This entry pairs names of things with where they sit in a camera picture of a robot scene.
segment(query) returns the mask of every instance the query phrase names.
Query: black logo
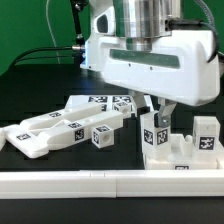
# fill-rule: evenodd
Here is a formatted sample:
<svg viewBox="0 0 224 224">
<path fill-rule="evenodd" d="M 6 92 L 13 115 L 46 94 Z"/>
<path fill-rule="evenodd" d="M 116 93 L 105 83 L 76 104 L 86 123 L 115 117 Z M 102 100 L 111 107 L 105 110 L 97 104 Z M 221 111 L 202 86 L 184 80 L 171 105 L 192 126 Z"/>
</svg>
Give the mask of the black logo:
<svg viewBox="0 0 224 224">
<path fill-rule="evenodd" d="M 89 102 L 107 103 L 107 96 L 90 96 Z"/>
<path fill-rule="evenodd" d="M 213 150 L 215 146 L 215 138 L 213 137 L 201 137 L 199 143 L 199 149 L 201 150 Z"/>
<path fill-rule="evenodd" d="M 114 96 L 113 97 L 113 103 L 117 103 L 120 101 L 125 101 L 126 103 L 131 103 L 130 96 Z"/>
<path fill-rule="evenodd" d="M 79 123 L 73 123 L 73 124 L 70 124 L 70 125 L 69 125 L 69 127 L 73 128 L 73 129 L 75 129 L 75 128 L 79 128 L 79 127 L 81 127 L 81 126 L 82 126 L 82 125 L 79 124 Z"/>
<path fill-rule="evenodd" d="M 116 107 L 116 106 L 114 106 L 114 110 L 117 110 L 117 111 L 119 111 L 119 108 L 118 108 L 118 107 Z"/>
<path fill-rule="evenodd" d="M 107 128 L 106 126 L 102 126 L 102 127 L 96 128 L 96 130 L 98 130 L 99 132 L 104 132 L 104 131 L 109 131 L 110 129 Z"/>
<path fill-rule="evenodd" d="M 52 113 L 52 114 L 49 114 L 51 117 L 55 118 L 55 117 L 60 117 L 61 114 L 59 114 L 58 112 L 55 112 L 55 113 Z"/>
<path fill-rule="evenodd" d="M 18 138 L 20 141 L 24 141 L 31 137 L 28 134 L 24 134 L 24 135 L 17 136 L 16 138 Z"/>
<path fill-rule="evenodd" d="M 144 129 L 144 141 L 153 145 L 153 133 Z"/>
<path fill-rule="evenodd" d="M 101 110 L 102 111 L 107 111 L 107 105 L 106 104 L 102 104 Z"/>
<path fill-rule="evenodd" d="M 93 132 L 93 141 L 99 144 L 99 138 L 100 136 L 96 132 Z"/>
<path fill-rule="evenodd" d="M 157 133 L 157 145 L 161 145 L 168 142 L 168 131 L 163 130 Z"/>
<path fill-rule="evenodd" d="M 75 141 L 84 139 L 84 129 L 75 131 Z"/>
</svg>

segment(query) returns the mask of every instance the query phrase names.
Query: green background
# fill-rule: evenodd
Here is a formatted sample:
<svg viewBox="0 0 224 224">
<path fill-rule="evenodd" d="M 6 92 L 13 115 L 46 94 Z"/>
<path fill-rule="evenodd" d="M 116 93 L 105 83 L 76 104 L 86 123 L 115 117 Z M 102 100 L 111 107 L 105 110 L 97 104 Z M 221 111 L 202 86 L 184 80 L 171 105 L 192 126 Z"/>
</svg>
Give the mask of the green background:
<svg viewBox="0 0 224 224">
<path fill-rule="evenodd" d="M 29 49 L 53 46 L 46 21 L 47 0 L 0 0 L 0 74 L 7 70 L 10 62 Z M 220 35 L 221 51 L 224 51 L 224 13 L 223 0 L 205 0 L 216 19 Z M 69 0 L 51 0 L 50 21 L 58 46 L 74 44 L 75 31 Z M 184 17 L 200 19 L 204 17 L 194 0 L 184 0 Z M 88 37 L 89 8 L 81 14 L 82 29 Z M 72 63 L 70 59 L 61 59 L 62 63 Z M 57 63 L 56 59 L 29 61 L 26 63 Z"/>
</svg>

